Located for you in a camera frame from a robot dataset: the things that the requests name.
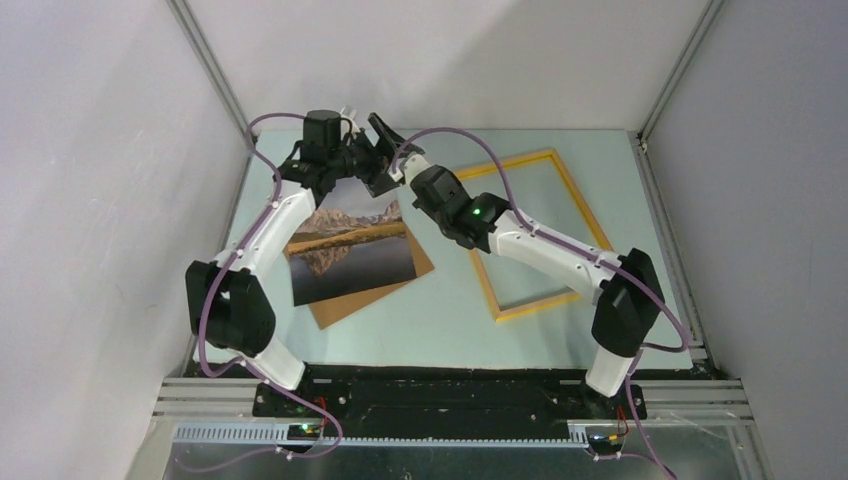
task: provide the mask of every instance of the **orange wire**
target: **orange wire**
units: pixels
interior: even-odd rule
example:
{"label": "orange wire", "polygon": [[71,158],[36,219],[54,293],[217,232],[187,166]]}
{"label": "orange wire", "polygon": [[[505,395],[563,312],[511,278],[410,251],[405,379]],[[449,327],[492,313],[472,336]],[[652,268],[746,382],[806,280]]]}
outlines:
{"label": "orange wire", "polygon": [[[630,424],[627,423],[627,416],[624,415],[624,409],[621,408],[621,405],[618,406],[618,417],[620,418],[621,421],[624,422],[624,426],[627,427],[627,429],[624,431],[624,433],[619,434],[620,436],[623,437],[623,436],[627,435],[628,433],[630,433]],[[621,421],[619,421],[619,423],[618,423],[618,430],[619,431],[621,431]]]}
{"label": "orange wire", "polygon": [[[321,408],[323,408],[324,410],[327,409],[327,401],[324,400],[324,397],[318,397],[318,400],[316,400],[316,401],[318,402],[318,404],[321,405]],[[324,417],[324,420],[321,422],[321,428],[324,428],[324,426],[326,426],[326,425],[327,425],[327,417]]]}

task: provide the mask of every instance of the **mountain landscape photo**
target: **mountain landscape photo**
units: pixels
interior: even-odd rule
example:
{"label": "mountain landscape photo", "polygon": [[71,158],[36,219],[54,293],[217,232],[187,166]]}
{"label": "mountain landscape photo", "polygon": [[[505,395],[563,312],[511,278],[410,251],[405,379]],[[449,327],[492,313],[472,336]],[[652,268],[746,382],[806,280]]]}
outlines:
{"label": "mountain landscape photo", "polygon": [[[353,185],[343,184],[346,180]],[[355,179],[338,182],[297,229],[285,252],[295,305],[415,278],[397,196],[372,199]]]}

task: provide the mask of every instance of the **picture frame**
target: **picture frame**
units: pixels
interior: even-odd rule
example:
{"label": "picture frame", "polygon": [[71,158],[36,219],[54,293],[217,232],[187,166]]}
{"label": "picture frame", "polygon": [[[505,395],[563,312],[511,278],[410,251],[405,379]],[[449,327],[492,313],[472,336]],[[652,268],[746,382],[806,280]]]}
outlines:
{"label": "picture frame", "polygon": [[[571,174],[568,172],[565,163],[562,161],[562,158],[559,156],[559,153],[556,151],[556,149],[549,148],[527,153],[524,155],[510,157],[503,160],[502,164],[504,169],[511,170],[521,167],[527,167],[529,165],[537,164],[539,162],[551,162],[553,164],[553,167],[555,168],[559,178],[562,180],[562,184],[565,190],[568,191],[570,198],[574,201],[574,206],[580,212],[580,216],[586,222],[586,227],[588,228],[588,231],[590,232],[593,240],[593,242],[589,243],[594,243],[595,246],[600,247],[604,250],[613,250],[612,245],[610,244],[609,239],[601,228],[600,223],[598,223],[597,218],[595,218],[595,215],[592,213],[591,208],[589,208],[589,204],[586,202],[586,199],[580,193],[580,189],[577,187],[577,183],[574,181],[574,178],[572,178]],[[476,165],[458,170],[455,173],[461,181],[465,182],[473,178],[479,178],[487,175],[498,175],[498,169],[494,163],[487,162],[486,164]],[[495,288],[492,284],[491,279],[489,278],[489,274],[486,271],[486,267],[483,263],[483,259],[481,258],[480,253],[477,250],[471,250],[469,251],[469,256],[471,258],[471,263],[474,267],[474,271],[480,281],[481,288],[483,289],[483,295],[486,299],[486,303],[489,307],[490,312],[492,313],[492,317],[496,322],[504,322],[506,320],[510,320],[512,318],[516,318],[522,315],[527,315],[529,313],[533,313],[542,309],[563,305],[579,298],[579,294],[574,291],[569,291],[546,295],[541,298],[534,298],[526,302],[520,302],[518,304],[513,304],[508,307],[505,307],[498,300],[498,297],[495,293]]]}

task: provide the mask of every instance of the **black base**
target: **black base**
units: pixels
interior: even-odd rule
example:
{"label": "black base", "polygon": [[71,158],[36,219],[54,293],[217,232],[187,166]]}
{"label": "black base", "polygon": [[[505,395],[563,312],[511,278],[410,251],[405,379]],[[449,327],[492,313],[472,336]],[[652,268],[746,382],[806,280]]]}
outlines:
{"label": "black base", "polygon": [[[639,386],[631,392],[642,400]],[[297,393],[310,401],[322,397],[352,437],[561,439],[569,437],[568,420],[615,419],[618,406],[630,416],[623,391],[607,399],[591,395],[585,385],[544,379],[305,380]],[[256,399],[255,417],[315,417],[265,384],[257,387]],[[637,403],[645,418],[644,401]]]}

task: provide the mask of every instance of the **purple cable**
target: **purple cable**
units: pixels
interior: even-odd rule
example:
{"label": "purple cable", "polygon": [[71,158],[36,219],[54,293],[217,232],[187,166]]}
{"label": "purple cable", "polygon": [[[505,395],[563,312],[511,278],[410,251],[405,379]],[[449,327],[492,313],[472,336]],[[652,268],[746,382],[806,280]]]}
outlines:
{"label": "purple cable", "polygon": [[209,378],[220,377],[233,365],[241,361],[241,358],[234,357],[220,369],[212,370],[212,368],[209,367],[209,362],[206,360],[206,324],[209,323],[209,312],[212,310],[212,302],[215,300],[215,294],[218,293],[218,288],[221,287],[224,275],[226,275],[227,271],[229,271],[233,262],[236,261],[236,252],[238,250],[243,250],[247,244],[253,240],[253,237],[256,236],[256,232],[259,231],[259,228],[262,227],[262,224],[268,216],[271,215],[271,212],[274,211],[274,207],[271,204],[280,200],[280,193],[283,190],[283,179],[280,177],[279,170],[277,170],[274,162],[269,160],[268,157],[256,149],[256,146],[253,144],[253,139],[251,138],[251,135],[253,134],[253,127],[255,127],[259,122],[269,118],[294,118],[303,120],[305,117],[296,113],[268,113],[253,119],[244,131],[244,142],[247,144],[247,149],[250,153],[259,157],[259,159],[274,172],[274,193],[271,195],[271,201],[268,202],[268,205],[266,205],[265,209],[262,210],[259,218],[257,218],[253,225],[250,226],[247,233],[245,233],[244,237],[242,237],[239,241],[236,249],[233,250],[233,253],[230,254],[229,258],[227,258],[224,264],[221,265],[221,270],[218,272],[218,275],[215,276],[215,279],[212,280],[212,285],[209,287],[209,293],[206,294],[206,300],[203,302],[203,310],[200,312],[200,325],[197,327],[197,353],[200,357],[200,369],[203,371],[203,374]]}
{"label": "purple cable", "polygon": [[[628,453],[622,453],[620,456],[619,455],[598,455],[597,453],[595,453],[595,451],[592,449],[592,447],[589,447],[588,452],[593,457],[597,456],[598,460],[621,460],[622,458],[640,458],[642,460],[647,460],[647,461],[654,463],[654,464],[656,463],[656,461],[653,458],[648,457],[647,455],[642,455],[641,453],[629,453],[628,452]],[[662,464],[660,464],[660,466],[662,468],[668,470],[668,475],[673,480],[677,480],[677,475],[674,472],[672,472],[670,468],[668,468],[668,467],[666,467],[665,465],[662,465]]]}
{"label": "purple cable", "polygon": [[[509,180],[506,178],[506,170],[504,170],[503,164],[501,164],[501,161],[498,159],[498,156],[495,155],[495,152],[492,151],[491,147],[489,147],[486,144],[486,142],[483,141],[483,139],[481,139],[477,135],[474,135],[473,133],[471,133],[467,130],[463,130],[461,128],[454,128],[454,127],[436,127],[436,128],[428,128],[428,129],[425,129],[425,130],[421,130],[420,132],[418,132],[415,135],[412,135],[411,137],[406,139],[406,141],[404,141],[398,147],[398,149],[395,153],[395,156],[392,158],[392,163],[389,166],[389,169],[391,170],[391,172],[397,173],[398,168],[399,168],[398,159],[400,158],[401,153],[406,149],[406,147],[408,147],[415,140],[417,140],[421,137],[424,137],[426,135],[433,134],[433,133],[455,133],[457,135],[461,135],[465,138],[472,140],[477,145],[482,147],[483,150],[485,150],[486,153],[489,155],[489,158],[492,159],[492,162],[494,162],[495,167],[497,167],[497,169],[498,169],[498,174],[501,177],[501,182],[503,182],[504,190],[506,191],[506,196],[507,196],[507,199],[509,200],[509,206],[512,208],[512,211],[515,214],[515,217],[518,219],[518,221],[521,223],[521,225],[524,226],[524,228],[526,228],[528,231],[532,232],[534,230],[533,225],[531,225],[530,222],[528,222],[527,219],[524,218],[524,216],[521,214],[521,210],[518,209],[518,205],[515,201],[515,197],[512,194],[512,187],[509,184]],[[685,352],[685,351],[689,350],[689,334],[686,331],[686,328],[683,326],[683,324],[680,322],[680,320],[678,320],[677,316],[675,316],[674,313],[672,313],[671,309],[668,308],[668,305],[666,305],[665,302],[663,302],[663,300],[656,293],[654,293],[653,290],[648,288],[648,286],[645,285],[641,280],[639,280],[638,278],[636,278],[635,276],[633,276],[629,272],[625,271],[624,269],[622,269],[622,268],[620,268],[616,265],[613,265],[610,262],[607,262],[606,260],[601,259],[600,261],[598,261],[598,257],[600,255],[595,255],[591,252],[587,252],[587,251],[583,250],[582,248],[578,247],[577,245],[573,245],[566,240],[563,240],[561,238],[558,238],[554,235],[551,235],[551,234],[545,232],[544,230],[537,230],[536,235],[538,235],[539,237],[544,238],[545,240],[548,240],[549,242],[551,242],[555,245],[558,245],[558,246],[560,246],[560,247],[562,247],[562,248],[564,248],[564,249],[566,249],[570,252],[573,252],[577,255],[580,255],[581,257],[585,258],[586,260],[588,260],[590,262],[598,262],[598,264],[600,266],[602,266],[602,267],[604,267],[604,268],[606,268],[606,269],[608,269],[608,270],[610,270],[610,271],[612,271],[612,272],[614,272],[618,275],[621,275],[627,281],[629,281],[630,283],[635,285],[639,290],[641,290],[642,293],[647,295],[647,297],[650,298],[651,301],[654,302],[654,304],[656,304],[657,307],[659,307],[659,309],[665,314],[666,317],[668,317],[668,320],[671,322],[671,324],[674,326],[674,329],[677,330],[677,333],[680,335],[680,346],[679,347],[669,347],[669,346],[666,346],[666,345],[658,345],[656,343],[646,342],[646,343],[642,344],[643,349],[644,348],[652,348],[652,349],[655,349],[655,350],[660,350],[660,351],[669,352],[669,353],[679,353],[679,352]],[[662,463],[662,461],[660,461],[659,456],[654,451],[654,447],[651,445],[651,442],[648,440],[647,434],[645,434],[645,431],[642,428],[642,422],[639,421],[639,416],[636,414],[636,405],[633,403],[633,395],[630,392],[630,375],[633,374],[633,371],[636,369],[636,364],[639,362],[639,360],[641,358],[642,358],[642,350],[640,349],[639,353],[636,355],[636,358],[634,358],[633,363],[630,365],[630,370],[628,371],[627,376],[624,378],[625,390],[627,392],[627,401],[630,404],[630,412],[633,415],[634,421],[636,422],[636,429],[639,430],[639,434],[642,435],[642,439],[645,441],[645,445],[648,447],[648,451],[651,453],[652,461],[654,463],[656,463],[657,465],[659,465],[663,469],[663,472],[667,476],[669,476],[670,478],[677,478],[677,477],[674,476],[674,473],[671,471],[671,469],[669,469],[667,466],[665,466]]]}
{"label": "purple cable", "polygon": [[[274,210],[272,203],[281,200],[280,194],[281,194],[282,189],[283,189],[283,181],[282,181],[282,178],[280,177],[280,172],[279,172],[279,170],[277,170],[277,167],[274,165],[274,163],[271,160],[268,159],[268,157],[266,157],[265,155],[263,155],[261,152],[259,152],[256,149],[256,146],[253,144],[253,140],[251,138],[253,127],[255,127],[259,122],[261,122],[263,120],[267,120],[269,118],[294,118],[294,119],[298,119],[298,120],[303,120],[305,117],[303,115],[298,115],[298,114],[295,114],[295,113],[269,113],[269,114],[265,114],[265,115],[262,115],[260,117],[255,118],[252,122],[250,122],[250,124],[247,126],[247,129],[244,132],[244,140],[245,140],[245,143],[247,144],[248,150],[250,150],[250,152],[253,155],[256,155],[257,157],[259,157],[259,159],[262,160],[262,162],[265,163],[265,165],[267,165],[268,168],[270,168],[274,172],[274,193],[271,196],[271,201],[268,202],[268,205],[265,206],[265,209],[262,211],[262,213],[259,215],[259,217],[256,219],[256,221],[253,223],[253,225],[251,225],[250,228],[247,230],[247,233],[244,234],[244,237],[242,237],[242,239],[238,242],[237,247],[233,250],[233,253],[231,253],[230,256],[227,257],[227,260],[224,261],[223,265],[221,265],[221,267],[220,267],[221,270],[218,272],[218,275],[216,275],[215,278],[212,280],[212,285],[209,287],[209,292],[207,293],[206,300],[203,303],[203,310],[201,311],[201,314],[200,314],[200,324],[198,325],[198,328],[197,328],[197,351],[198,351],[198,356],[200,357],[200,369],[203,371],[203,373],[206,376],[208,376],[210,378],[216,378],[216,377],[221,376],[224,372],[229,370],[233,365],[240,363],[241,360],[242,360],[241,357],[237,356],[237,357],[232,358],[230,361],[228,361],[226,364],[224,364],[223,367],[221,367],[218,370],[212,370],[210,368],[209,362],[207,361],[207,358],[206,358],[206,327],[207,327],[207,324],[209,323],[209,312],[212,309],[212,302],[215,299],[215,295],[217,294],[218,289],[221,287],[221,282],[223,281],[224,276],[226,275],[227,271],[229,271],[230,267],[233,265],[233,263],[236,261],[236,258],[238,257],[238,254],[236,252],[238,250],[243,250],[247,246],[247,244],[250,243],[251,240],[253,240],[253,237],[256,236],[256,232],[259,231],[259,229],[262,227],[262,224],[265,222],[265,220],[268,218],[269,215],[271,215],[271,212]],[[262,374],[262,372],[257,370],[250,363],[246,363],[245,366],[247,367],[247,370],[250,373],[252,373],[254,376],[256,376],[259,380],[266,382],[274,390],[276,390],[279,393],[285,395],[286,397],[294,400],[295,402],[297,402],[297,403],[299,403],[299,404],[321,414],[322,416],[326,417],[333,424],[333,426],[336,427],[336,432],[337,432],[336,433],[336,440],[330,445],[330,448],[328,448],[327,450],[323,450],[321,452],[318,452],[318,453],[309,453],[309,452],[296,453],[296,452],[291,452],[291,451],[282,449],[281,447],[263,447],[263,448],[257,448],[255,450],[251,450],[249,452],[243,453],[242,455],[239,455],[235,458],[227,460],[224,463],[221,463],[221,464],[218,464],[218,465],[213,465],[211,467],[201,467],[201,468],[190,467],[188,465],[184,465],[182,462],[179,461],[179,459],[175,459],[176,463],[183,470],[185,470],[187,472],[191,472],[191,473],[213,472],[213,471],[216,471],[216,470],[220,470],[222,468],[229,467],[230,465],[233,465],[233,464],[238,463],[238,462],[240,462],[240,461],[242,461],[246,458],[252,457],[254,455],[258,455],[260,453],[277,452],[277,451],[285,452],[287,457],[289,457],[289,458],[317,458],[317,457],[320,457],[320,456],[323,456],[323,455],[326,455],[326,454],[332,452],[333,450],[335,450],[339,446],[339,444],[342,441],[344,434],[342,432],[342,426],[339,423],[339,421],[336,419],[335,416],[333,416],[330,412],[324,410],[323,408],[321,408],[317,405],[314,405],[312,403],[309,403],[308,401],[298,397],[294,393],[291,393],[290,391],[283,388],[281,385],[278,385],[276,382],[271,381],[269,378],[265,377],[265,375]]]}
{"label": "purple cable", "polygon": [[[392,158],[392,163],[389,166],[391,171],[393,173],[397,172],[397,170],[399,168],[398,159],[400,158],[401,153],[406,149],[406,147],[408,147],[415,140],[417,140],[421,137],[424,137],[426,135],[431,135],[433,133],[455,133],[457,135],[461,135],[465,138],[472,140],[477,145],[482,147],[483,150],[485,150],[486,153],[489,155],[489,158],[492,159],[492,162],[494,162],[495,167],[497,167],[497,169],[498,169],[498,174],[500,174],[501,181],[503,182],[504,190],[506,191],[507,199],[509,200],[509,206],[512,208],[512,211],[515,214],[515,217],[518,219],[518,221],[521,223],[521,225],[524,226],[524,228],[526,228],[528,231],[531,231],[531,232],[533,231],[533,229],[535,227],[533,227],[533,225],[531,225],[530,222],[528,222],[527,219],[524,218],[524,215],[522,215],[521,210],[518,209],[518,204],[515,201],[515,196],[512,194],[512,187],[509,184],[509,180],[507,180],[507,178],[506,178],[506,170],[504,170],[503,164],[498,159],[498,156],[495,155],[495,152],[492,151],[491,147],[489,147],[486,144],[486,142],[483,141],[483,139],[481,139],[477,135],[474,135],[473,133],[471,133],[467,130],[463,130],[461,128],[454,128],[454,127],[435,127],[435,128],[427,128],[427,129],[421,130],[420,132],[409,137],[408,139],[406,139],[406,141],[404,141],[402,144],[400,144],[400,146],[397,149],[397,152],[395,153],[395,156]],[[585,258],[586,260],[588,260],[590,262],[596,262],[598,260],[599,255],[595,255],[591,252],[587,252],[587,251],[583,250],[582,248],[578,247],[577,245],[573,245],[573,244],[569,243],[568,241],[563,240],[561,238],[558,238],[554,235],[551,235],[544,230],[537,230],[536,235],[538,235],[539,237],[544,238],[545,240],[547,240],[547,241],[549,241],[549,242],[551,242],[555,245],[558,245],[558,246],[560,246],[560,247],[562,247],[562,248],[564,248],[564,249],[566,249],[566,250],[568,250],[572,253],[580,255],[581,257]],[[659,296],[657,296],[656,293],[653,292],[653,290],[648,288],[648,286],[645,285],[638,278],[634,277],[633,275],[624,271],[623,269],[619,268],[618,266],[607,262],[606,260],[601,260],[600,262],[598,262],[598,264],[601,265],[604,268],[607,268],[608,270],[611,270],[614,273],[621,275],[626,280],[628,280],[630,283],[632,283],[633,285],[636,285],[636,287],[639,290],[641,290],[645,295],[647,295],[648,298],[650,298],[651,301],[654,302],[657,305],[657,307],[659,307],[659,309],[665,314],[665,316],[668,317],[668,319],[671,321],[671,324],[674,325],[675,330],[677,330],[677,333],[680,335],[680,343],[681,344],[680,344],[679,347],[668,347],[668,346],[665,346],[665,345],[657,345],[657,344],[654,344],[654,343],[645,343],[645,344],[643,344],[643,346],[648,347],[648,348],[653,348],[653,349],[656,349],[656,350],[662,350],[664,352],[671,352],[671,353],[685,352],[686,350],[689,350],[689,335],[686,332],[685,327],[683,327],[683,324],[680,323],[680,320],[677,319],[677,317],[674,315],[674,313],[672,313],[671,309],[668,308],[668,306],[665,304],[665,302],[663,302],[662,299]]]}

